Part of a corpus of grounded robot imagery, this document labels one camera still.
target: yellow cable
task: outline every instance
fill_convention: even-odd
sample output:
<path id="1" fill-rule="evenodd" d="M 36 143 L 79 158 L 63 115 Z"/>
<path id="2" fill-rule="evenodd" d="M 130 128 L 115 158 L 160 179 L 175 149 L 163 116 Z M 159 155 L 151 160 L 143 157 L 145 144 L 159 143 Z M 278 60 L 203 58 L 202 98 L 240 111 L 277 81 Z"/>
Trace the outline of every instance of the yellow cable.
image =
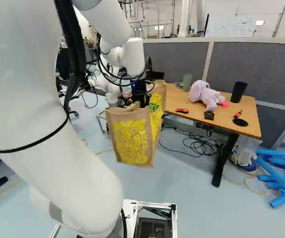
<path id="1" fill-rule="evenodd" d="M 236 184 L 236 185 L 243 185 L 243 184 L 240 183 L 240 182 L 234 182 L 233 180 L 228 179 L 227 177 L 224 176 L 224 174 L 222 174 L 222 176 L 223 176 L 226 180 L 232 182 L 233 184 Z"/>
<path id="2" fill-rule="evenodd" d="M 233 167 L 236 167 L 237 169 L 240 169 L 240 170 L 242 170 L 242 171 L 244 171 L 244 172 L 247 173 L 247 171 L 245 171 L 245 170 L 242 169 L 242 168 L 237 167 L 236 165 L 233 165 L 233 164 L 231 164 L 231 163 L 229 163 L 228 165 L 231 165 L 231 166 L 233 166 Z M 250 190 L 251 192 L 253 192 L 253 193 L 255 193 L 255 194 L 258 194 L 258 195 L 266 194 L 266 193 L 268 193 L 268 191 L 270 190 L 270 189 L 266 188 L 266 191 L 264 191 L 264 192 L 257 192 L 257 191 L 252 190 L 252 189 L 247 185 L 246 180 L 247 180 L 247 179 L 252 179 L 252 178 L 257 178 L 257 175 L 245 177 L 244 180 L 243 180 L 243 183 L 234 182 L 234 181 L 228 179 L 227 177 L 225 177 L 223 174 L 222 174 L 222 176 L 223 176 L 226 180 L 230 181 L 230 182 L 233 183 L 233 184 L 236 184 L 236 185 L 244 185 L 248 190 Z"/>
<path id="3" fill-rule="evenodd" d="M 109 151 L 114 151 L 114 150 L 103 150 L 103 151 L 100 151 L 100 152 L 95 153 L 95 155 L 98 155 L 98 154 L 104 153 L 104 152 L 109 152 Z"/>
<path id="4" fill-rule="evenodd" d="M 252 190 L 252 189 L 247 185 L 247 183 L 246 183 L 246 180 L 247 180 L 247 179 L 252 179 L 252 178 L 257 178 L 257 176 L 246 177 L 246 178 L 244 179 L 244 184 L 245 184 L 245 186 L 246 186 L 246 188 L 247 188 L 248 190 L 250 190 L 251 192 L 253 192 L 253 193 L 255 193 L 255 194 L 258 194 L 258 195 L 262 195 L 262 194 L 268 193 L 268 189 L 267 189 L 267 188 L 266 188 L 267 190 L 264 191 L 264 192 L 257 192 L 257 191 Z"/>
<path id="5" fill-rule="evenodd" d="M 11 186 L 9 186 L 9 187 L 5 188 L 4 190 L 0 191 L 0 194 L 2 194 L 3 192 L 5 192 L 5 191 L 7 191 L 7 190 L 11 189 L 12 187 L 14 187 L 14 186 L 18 185 L 18 184 L 19 184 L 19 183 L 21 183 L 21 182 L 22 182 L 22 180 L 21 180 L 21 179 L 20 179 L 20 180 L 18 180 L 18 181 L 17 181 L 17 182 L 15 182 L 13 185 L 11 185 Z"/>

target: desk leg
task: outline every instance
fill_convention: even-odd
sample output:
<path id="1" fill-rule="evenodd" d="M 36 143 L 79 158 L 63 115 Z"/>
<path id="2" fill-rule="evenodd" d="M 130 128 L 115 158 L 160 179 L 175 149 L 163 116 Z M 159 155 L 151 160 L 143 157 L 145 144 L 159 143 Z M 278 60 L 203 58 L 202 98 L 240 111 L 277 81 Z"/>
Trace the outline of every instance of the desk leg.
<path id="1" fill-rule="evenodd" d="M 212 185 L 214 187 L 220 186 L 224 165 L 227 161 L 227 158 L 232 153 L 232 149 L 233 149 L 238 137 L 239 137 L 238 134 L 231 133 L 228 136 L 228 140 L 225 143 L 223 149 L 221 148 L 221 152 L 218 155 L 216 166 L 214 169 L 213 179 L 212 179 Z"/>

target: green cup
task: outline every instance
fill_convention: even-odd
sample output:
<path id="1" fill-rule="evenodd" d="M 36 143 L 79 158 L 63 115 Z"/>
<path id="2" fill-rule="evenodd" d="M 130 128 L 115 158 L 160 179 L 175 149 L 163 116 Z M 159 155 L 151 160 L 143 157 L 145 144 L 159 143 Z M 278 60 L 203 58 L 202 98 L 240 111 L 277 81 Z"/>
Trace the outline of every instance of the green cup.
<path id="1" fill-rule="evenodd" d="M 185 74 L 183 76 L 183 87 L 182 90 L 188 92 L 190 90 L 192 80 L 192 74 Z"/>

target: black cylinder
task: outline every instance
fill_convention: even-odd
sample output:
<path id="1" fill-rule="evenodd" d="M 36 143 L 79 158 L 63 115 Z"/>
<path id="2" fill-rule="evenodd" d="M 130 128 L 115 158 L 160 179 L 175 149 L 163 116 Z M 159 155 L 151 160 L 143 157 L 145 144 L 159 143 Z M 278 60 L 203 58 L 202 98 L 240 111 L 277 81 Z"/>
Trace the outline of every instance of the black cylinder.
<path id="1" fill-rule="evenodd" d="M 244 82 L 236 82 L 234 84 L 233 92 L 231 96 L 232 103 L 239 103 L 241 101 L 241 98 L 245 92 L 246 87 L 247 87 L 247 83 L 244 83 Z"/>

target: gray cubicle partition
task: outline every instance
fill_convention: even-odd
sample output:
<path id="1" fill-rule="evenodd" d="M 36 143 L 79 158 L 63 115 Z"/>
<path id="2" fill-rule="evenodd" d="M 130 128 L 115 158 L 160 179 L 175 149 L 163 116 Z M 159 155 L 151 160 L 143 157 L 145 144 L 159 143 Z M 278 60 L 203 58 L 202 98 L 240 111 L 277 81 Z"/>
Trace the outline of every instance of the gray cubicle partition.
<path id="1" fill-rule="evenodd" d="M 193 75 L 193 82 L 202 79 L 208 46 L 208 42 L 144 43 L 143 48 L 153 70 L 164 72 L 165 80 L 174 83 L 186 73 Z"/>
<path id="2" fill-rule="evenodd" d="M 209 46 L 205 41 L 144 43 L 145 56 L 151 56 L 155 71 L 165 72 L 167 82 L 181 81 L 185 73 L 195 81 L 202 79 Z M 231 93 L 234 82 L 248 83 L 245 95 L 261 104 L 262 146 L 271 148 L 285 129 L 285 44 L 214 42 L 208 59 L 211 88 Z"/>
<path id="3" fill-rule="evenodd" d="M 232 92 L 236 81 L 248 84 L 245 95 L 285 106 L 285 44 L 215 42 L 207 82 Z M 263 144 L 270 148 L 285 129 L 285 110 L 257 106 Z"/>

